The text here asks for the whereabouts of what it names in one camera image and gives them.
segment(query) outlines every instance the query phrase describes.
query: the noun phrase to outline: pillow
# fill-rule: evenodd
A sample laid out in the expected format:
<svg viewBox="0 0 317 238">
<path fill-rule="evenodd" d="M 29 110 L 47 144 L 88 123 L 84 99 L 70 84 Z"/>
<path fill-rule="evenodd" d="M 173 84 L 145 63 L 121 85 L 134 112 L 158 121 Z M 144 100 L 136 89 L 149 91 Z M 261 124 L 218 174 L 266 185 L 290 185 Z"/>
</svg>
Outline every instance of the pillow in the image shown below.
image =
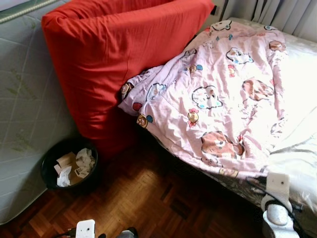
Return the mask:
<svg viewBox="0 0 317 238">
<path fill-rule="evenodd" d="M 109 158 L 137 141 L 119 90 L 182 52 L 212 10 L 210 0 L 73 0 L 42 19 L 79 132 Z"/>
</svg>

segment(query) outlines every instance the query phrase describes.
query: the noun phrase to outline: trash can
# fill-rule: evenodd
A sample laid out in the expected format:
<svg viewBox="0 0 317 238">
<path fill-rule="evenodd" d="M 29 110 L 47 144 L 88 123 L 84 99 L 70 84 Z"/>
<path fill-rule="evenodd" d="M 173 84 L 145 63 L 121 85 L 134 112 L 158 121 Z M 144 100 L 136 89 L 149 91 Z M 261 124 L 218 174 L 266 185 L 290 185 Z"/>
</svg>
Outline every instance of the trash can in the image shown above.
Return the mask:
<svg viewBox="0 0 317 238">
<path fill-rule="evenodd" d="M 58 164 L 56 161 L 63 155 L 73 152 L 75 155 L 81 149 L 90 149 L 92 156 L 95 158 L 95 165 L 90 173 L 80 182 L 67 186 L 60 187 L 57 185 L 58 174 L 54 168 Z M 98 153 L 94 145 L 86 138 L 69 138 L 65 139 L 53 146 L 44 156 L 41 165 L 41 176 L 48 189 L 75 189 L 81 191 L 91 191 L 97 187 L 100 182 L 100 172 L 98 167 Z"/>
</svg>

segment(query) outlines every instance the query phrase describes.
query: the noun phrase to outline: mattress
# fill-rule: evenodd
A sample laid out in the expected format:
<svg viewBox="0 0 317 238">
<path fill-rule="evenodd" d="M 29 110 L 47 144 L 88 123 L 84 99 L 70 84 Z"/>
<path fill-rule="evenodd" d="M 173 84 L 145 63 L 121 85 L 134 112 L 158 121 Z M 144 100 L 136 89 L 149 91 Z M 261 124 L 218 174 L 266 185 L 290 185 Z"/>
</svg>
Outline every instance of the mattress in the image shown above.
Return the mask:
<svg viewBox="0 0 317 238">
<path fill-rule="evenodd" d="M 232 21 L 261 28 L 263 25 L 247 20 L 231 18 Z M 317 237 L 317 86 L 314 68 L 317 65 L 317 44 L 284 34 L 289 54 L 292 77 L 287 85 L 286 103 L 289 120 L 282 141 L 270 155 L 271 172 L 290 176 L 290 200 L 303 204 L 303 211 L 295 211 L 304 230 Z M 186 49 L 198 44 L 195 38 Z M 242 180 L 221 175 L 210 175 L 220 184 L 243 198 L 261 206 L 262 194 L 258 194 Z"/>
</svg>

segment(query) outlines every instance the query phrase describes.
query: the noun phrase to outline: blanket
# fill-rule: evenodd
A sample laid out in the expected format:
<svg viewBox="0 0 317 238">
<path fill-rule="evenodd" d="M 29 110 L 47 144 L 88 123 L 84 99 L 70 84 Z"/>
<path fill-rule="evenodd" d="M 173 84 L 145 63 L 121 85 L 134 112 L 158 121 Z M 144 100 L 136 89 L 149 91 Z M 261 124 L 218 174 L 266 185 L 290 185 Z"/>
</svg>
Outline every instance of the blanket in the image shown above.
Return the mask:
<svg viewBox="0 0 317 238">
<path fill-rule="evenodd" d="M 194 49 L 128 80 L 119 107 L 194 167 L 265 175 L 287 120 L 284 36 L 226 20 L 198 37 Z"/>
</svg>

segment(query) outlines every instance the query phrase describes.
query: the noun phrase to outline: cable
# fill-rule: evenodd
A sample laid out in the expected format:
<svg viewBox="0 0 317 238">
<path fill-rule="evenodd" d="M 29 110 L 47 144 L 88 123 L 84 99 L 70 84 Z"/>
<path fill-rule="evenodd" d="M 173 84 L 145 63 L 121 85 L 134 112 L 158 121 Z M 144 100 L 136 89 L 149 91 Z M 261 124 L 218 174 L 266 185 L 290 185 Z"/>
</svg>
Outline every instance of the cable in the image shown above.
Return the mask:
<svg viewBox="0 0 317 238">
<path fill-rule="evenodd" d="M 53 238 L 59 238 L 59 237 L 67 237 L 67 238 L 76 237 L 76 228 L 69 229 L 67 232 L 63 234 L 59 234 Z"/>
<path fill-rule="evenodd" d="M 255 184 L 254 182 L 250 181 L 249 179 L 256 179 L 253 177 L 246 177 L 246 181 L 249 185 L 261 190 L 262 192 L 265 192 L 267 195 L 271 196 L 272 198 L 274 198 L 276 201 L 278 201 L 280 203 L 280 205 L 282 205 L 288 212 L 288 215 L 292 218 L 292 220 L 298 225 L 300 231 L 301 231 L 301 238 L 307 238 L 307 235 L 304 231 L 304 229 L 302 228 L 301 224 L 299 223 L 299 221 L 296 219 L 296 217 L 293 215 L 293 213 L 278 199 L 276 198 L 274 195 L 272 195 L 270 192 L 266 191 L 264 188 L 262 188 L 261 186 Z"/>
</svg>

